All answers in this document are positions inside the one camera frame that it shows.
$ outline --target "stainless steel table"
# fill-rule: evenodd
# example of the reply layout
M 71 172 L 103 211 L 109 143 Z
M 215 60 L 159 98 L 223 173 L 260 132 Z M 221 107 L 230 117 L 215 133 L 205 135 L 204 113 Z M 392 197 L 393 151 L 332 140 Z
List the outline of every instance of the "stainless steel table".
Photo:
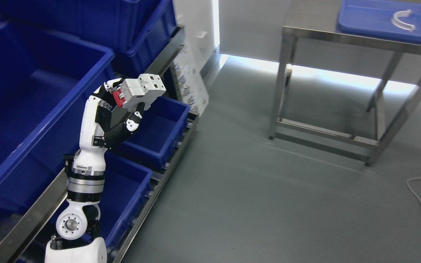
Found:
M 421 0 L 408 0 L 408 2 L 421 3 Z M 324 151 L 347 156 L 349 158 L 364 161 L 366 165 L 374 163 L 379 155 L 392 141 L 401 126 L 406 122 L 409 115 L 414 111 L 421 100 L 421 78 L 417 82 L 416 88 L 409 95 L 402 105 L 397 115 L 389 125 L 386 125 L 383 90 L 391 78 L 394 69 L 399 63 L 404 53 L 421 55 L 421 44 L 403 43 L 391 40 L 384 40 L 373 37 L 363 37 L 361 35 L 349 35 L 341 33 L 336 29 L 337 15 L 341 6 L 341 0 L 292 0 L 289 6 L 289 15 L 282 26 L 282 47 L 280 50 L 279 70 L 274 94 L 274 104 L 269 127 L 269 139 L 281 138 L 318 148 Z M 284 108 L 284 98 L 288 94 L 291 71 L 287 70 L 287 64 L 293 64 L 297 50 L 299 38 L 309 38 L 316 40 L 343 43 L 348 45 L 364 46 L 382 50 L 393 51 L 393 56 L 383 73 L 382 80 L 376 87 L 368 104 L 365 105 L 367 111 L 375 108 L 376 112 L 376 139 L 359 137 L 352 134 L 341 133 L 334 130 L 309 125 L 307 123 L 296 122 L 280 117 L 280 112 Z M 276 127 L 284 127 L 311 133 L 325 138 L 342 141 L 348 144 L 371 149 L 370 155 L 360 155 L 339 148 L 314 143 L 299 138 L 287 136 L 276 132 Z

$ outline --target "blue tray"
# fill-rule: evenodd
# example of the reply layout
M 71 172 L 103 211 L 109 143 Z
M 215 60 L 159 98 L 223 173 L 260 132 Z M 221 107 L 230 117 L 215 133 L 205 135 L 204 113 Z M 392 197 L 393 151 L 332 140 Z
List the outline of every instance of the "blue tray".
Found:
M 113 60 L 116 72 L 137 78 L 157 58 L 177 28 L 172 0 L 160 0 L 132 47 L 117 52 Z
M 112 151 L 153 169 L 165 167 L 187 124 L 189 105 L 158 97 L 131 138 Z
M 88 96 L 114 78 L 109 48 L 0 22 L 0 214 L 25 213 L 79 148 Z
M 401 17 L 416 30 L 403 30 L 392 24 L 394 13 L 411 10 L 409 17 Z M 341 31 L 405 42 L 421 42 L 421 5 L 407 2 L 379 0 L 343 0 L 339 19 Z

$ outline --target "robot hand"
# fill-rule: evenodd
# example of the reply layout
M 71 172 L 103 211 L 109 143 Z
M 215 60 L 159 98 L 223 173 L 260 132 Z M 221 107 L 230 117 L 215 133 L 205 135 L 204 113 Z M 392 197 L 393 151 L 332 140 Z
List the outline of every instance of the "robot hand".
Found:
M 144 110 L 149 109 L 152 102 L 164 92 L 165 87 L 158 75 L 142 74 L 137 79 L 104 82 L 89 96 L 80 128 L 80 153 L 65 157 L 69 206 L 58 217 L 56 230 L 62 239 L 69 241 L 75 241 L 89 232 L 92 243 L 69 248 L 58 245 L 62 240 L 54 237 L 46 248 L 46 263 L 60 259 L 69 262 L 72 255 L 89 249 L 94 250 L 96 259 L 86 261 L 83 258 L 82 262 L 106 262 L 105 243 L 97 233 L 100 219 L 98 204 L 105 181 L 104 153 L 133 135 Z M 116 106 L 126 108 L 131 114 L 127 120 L 111 126 L 111 111 Z

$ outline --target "white wall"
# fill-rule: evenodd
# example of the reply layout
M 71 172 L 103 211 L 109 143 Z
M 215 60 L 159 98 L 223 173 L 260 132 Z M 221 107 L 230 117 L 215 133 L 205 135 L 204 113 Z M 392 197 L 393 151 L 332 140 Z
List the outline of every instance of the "white wall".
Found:
M 201 70 L 215 50 L 212 0 L 173 0 L 177 22 L 185 25 L 187 43 Z M 201 32 L 207 32 L 199 38 Z
M 291 0 L 219 0 L 220 52 L 279 59 L 281 31 Z

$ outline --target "metal table leg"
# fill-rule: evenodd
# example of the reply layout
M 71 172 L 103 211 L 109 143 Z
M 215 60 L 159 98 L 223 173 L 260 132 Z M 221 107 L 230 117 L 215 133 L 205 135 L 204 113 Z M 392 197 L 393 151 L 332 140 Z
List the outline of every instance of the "metal table leg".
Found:
M 378 100 L 379 95 L 383 94 L 384 87 L 386 87 L 387 82 L 389 81 L 392 74 L 394 73 L 394 70 L 399 64 L 399 61 L 401 61 L 402 55 L 404 55 L 404 53 L 401 53 L 401 52 L 393 53 L 391 60 L 389 60 L 389 63 L 386 67 L 386 71 L 381 77 L 381 82 L 379 82 L 378 87 L 376 87 L 376 90 L 373 93 L 373 96 L 371 96 L 368 102 L 368 108 L 366 109 L 366 111 L 369 111 L 371 110 L 371 108 L 374 108 L 376 106 L 376 101 Z
M 379 155 L 383 153 L 385 148 L 391 143 L 394 136 L 397 134 L 399 129 L 402 127 L 402 125 L 406 122 L 406 120 L 409 118 L 409 116 L 412 114 L 414 109 L 417 107 L 418 103 L 421 100 L 421 78 L 419 82 L 417 83 L 417 86 L 413 93 L 407 98 L 404 105 L 402 105 L 401 109 L 397 113 L 394 120 L 389 124 L 386 132 L 379 140 L 379 147 L 376 148 L 370 157 L 368 158 L 367 165 L 374 163 Z
M 297 41 L 296 37 L 282 36 L 282 46 L 279 56 L 279 71 L 277 73 L 276 89 L 274 91 L 274 103 L 272 103 L 272 114 L 269 124 L 269 139 L 273 140 L 276 136 L 276 125 L 279 120 L 279 114 L 282 106 L 282 95 L 285 90 L 285 79 L 287 75 L 287 61 L 289 54 Z

